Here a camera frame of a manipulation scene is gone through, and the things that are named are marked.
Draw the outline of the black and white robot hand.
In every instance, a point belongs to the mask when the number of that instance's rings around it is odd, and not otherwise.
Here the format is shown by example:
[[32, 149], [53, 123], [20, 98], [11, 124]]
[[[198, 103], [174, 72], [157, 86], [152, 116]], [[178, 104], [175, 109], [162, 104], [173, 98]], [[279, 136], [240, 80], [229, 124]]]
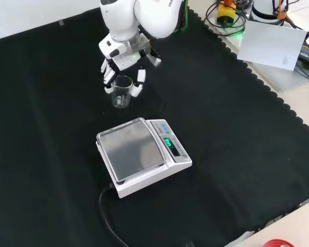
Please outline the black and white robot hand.
[[105, 92], [113, 92], [113, 81], [123, 71], [137, 65], [150, 51], [150, 40], [139, 33], [128, 41], [117, 41], [108, 34], [98, 44], [104, 61], [101, 65]]

